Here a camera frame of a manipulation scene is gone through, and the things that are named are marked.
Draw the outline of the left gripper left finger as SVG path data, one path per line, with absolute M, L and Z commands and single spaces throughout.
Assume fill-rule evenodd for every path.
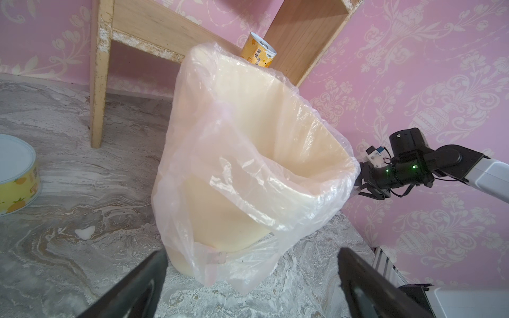
M 80 317 L 154 317 L 168 268 L 165 250 L 149 255 Z

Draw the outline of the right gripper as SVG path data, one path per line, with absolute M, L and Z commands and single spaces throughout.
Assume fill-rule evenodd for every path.
M 390 188 L 380 185 L 387 179 L 388 168 L 376 168 L 371 162 L 360 162 L 361 172 L 354 183 L 354 194 L 374 200 L 385 200 L 391 197 Z

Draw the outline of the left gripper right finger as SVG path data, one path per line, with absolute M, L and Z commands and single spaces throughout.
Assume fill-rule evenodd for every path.
M 352 249 L 337 256 L 341 288 L 352 317 L 432 317 L 404 292 L 394 287 Z

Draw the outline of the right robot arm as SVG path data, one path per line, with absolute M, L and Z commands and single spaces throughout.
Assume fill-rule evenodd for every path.
M 416 127 L 395 132 L 389 140 L 392 153 L 385 147 L 367 149 L 354 196 L 379 201 L 405 197 L 415 187 L 431 188 L 435 180 L 449 177 L 508 202 L 508 164 L 456 144 L 433 150 Z

